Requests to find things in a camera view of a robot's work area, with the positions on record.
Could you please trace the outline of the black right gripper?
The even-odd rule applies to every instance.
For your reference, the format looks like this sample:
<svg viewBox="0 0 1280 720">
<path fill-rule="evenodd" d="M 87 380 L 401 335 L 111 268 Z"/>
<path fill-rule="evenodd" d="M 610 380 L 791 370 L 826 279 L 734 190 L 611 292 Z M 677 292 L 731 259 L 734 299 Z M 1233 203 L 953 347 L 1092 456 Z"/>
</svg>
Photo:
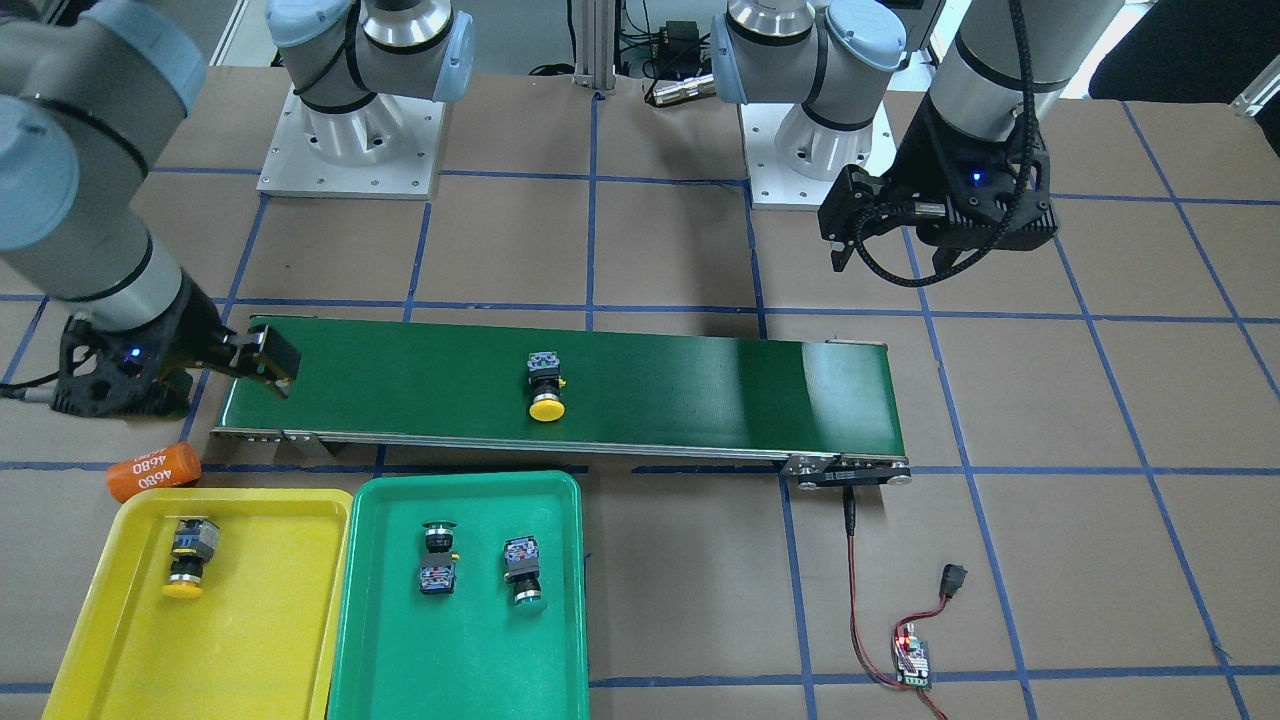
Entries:
<svg viewBox="0 0 1280 720">
<path fill-rule="evenodd" d="M 193 370 L 255 380 L 287 398 L 301 351 L 268 323 L 224 325 L 207 295 L 184 277 L 172 306 L 129 331 L 70 319 L 61 334 L 52 410 L 82 418 L 175 418 L 187 413 Z"/>
</svg>

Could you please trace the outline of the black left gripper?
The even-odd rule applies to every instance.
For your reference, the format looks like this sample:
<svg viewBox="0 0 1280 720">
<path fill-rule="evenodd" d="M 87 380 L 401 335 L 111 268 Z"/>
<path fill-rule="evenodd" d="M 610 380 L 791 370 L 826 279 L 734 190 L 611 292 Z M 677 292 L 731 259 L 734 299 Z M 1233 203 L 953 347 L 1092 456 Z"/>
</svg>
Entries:
<svg viewBox="0 0 1280 720">
<path fill-rule="evenodd" d="M 1050 242 L 1059 232 L 1050 154 L 1038 127 L 1025 132 L 1020 102 L 1012 119 L 1002 138 L 973 138 L 923 100 L 890 169 L 870 176 L 849 164 L 822 202 L 818 222 L 832 245 L 832 268 L 867 258 L 870 238 L 899 227 L 916 228 L 936 249 L 937 272 L 966 266 L 965 251 L 1032 251 Z"/>
</svg>

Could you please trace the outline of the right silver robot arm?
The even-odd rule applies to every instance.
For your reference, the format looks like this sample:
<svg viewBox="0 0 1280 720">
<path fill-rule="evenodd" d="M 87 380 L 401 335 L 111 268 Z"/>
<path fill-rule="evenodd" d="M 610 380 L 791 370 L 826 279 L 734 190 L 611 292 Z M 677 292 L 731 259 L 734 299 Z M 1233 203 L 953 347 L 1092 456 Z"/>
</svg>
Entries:
<svg viewBox="0 0 1280 720">
<path fill-rule="evenodd" d="M 474 18 L 448 1 L 270 1 L 266 22 L 292 88 L 260 190 L 426 197 L 443 106 L 474 73 Z M 232 329 L 131 209 L 207 69 L 145 1 L 97 1 L 67 27 L 3 4 L 3 260 L 70 314 L 58 369 L 4 398 L 175 416 L 195 369 L 291 392 L 300 351 L 266 324 Z"/>
</svg>

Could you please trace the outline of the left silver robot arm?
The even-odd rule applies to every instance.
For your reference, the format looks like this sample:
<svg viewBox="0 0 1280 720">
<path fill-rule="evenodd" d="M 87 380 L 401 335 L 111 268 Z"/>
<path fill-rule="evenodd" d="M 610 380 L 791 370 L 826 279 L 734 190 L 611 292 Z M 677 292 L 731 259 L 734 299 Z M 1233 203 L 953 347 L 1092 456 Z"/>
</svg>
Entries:
<svg viewBox="0 0 1280 720">
<path fill-rule="evenodd" d="M 1041 119 L 1119 1 L 973 1 L 890 167 L 854 152 L 911 54 L 893 3 L 730 1 L 710 31 L 719 99 L 786 104 L 780 150 L 829 183 L 818 208 L 831 265 L 859 259 L 908 288 L 1059 232 Z"/>
</svg>

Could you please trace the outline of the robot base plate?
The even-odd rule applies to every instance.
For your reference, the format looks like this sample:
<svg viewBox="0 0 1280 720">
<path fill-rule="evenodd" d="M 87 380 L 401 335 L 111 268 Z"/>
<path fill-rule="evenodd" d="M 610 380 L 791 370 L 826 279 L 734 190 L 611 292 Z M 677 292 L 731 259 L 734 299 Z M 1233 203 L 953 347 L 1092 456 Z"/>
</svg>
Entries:
<svg viewBox="0 0 1280 720">
<path fill-rule="evenodd" d="M 845 167 L 882 176 L 896 154 L 884 105 L 869 126 L 852 132 L 813 124 L 797 104 L 756 102 L 739 110 L 755 209 L 814 211 Z"/>
</svg>

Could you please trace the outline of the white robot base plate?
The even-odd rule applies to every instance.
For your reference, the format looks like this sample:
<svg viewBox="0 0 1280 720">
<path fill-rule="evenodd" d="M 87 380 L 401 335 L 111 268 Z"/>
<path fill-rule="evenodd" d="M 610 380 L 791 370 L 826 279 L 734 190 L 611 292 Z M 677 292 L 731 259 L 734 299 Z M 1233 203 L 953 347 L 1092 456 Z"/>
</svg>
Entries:
<svg viewBox="0 0 1280 720">
<path fill-rule="evenodd" d="M 452 105 L 379 94 L 326 114 L 287 92 L 257 190 L 273 197 L 428 201 Z"/>
</svg>

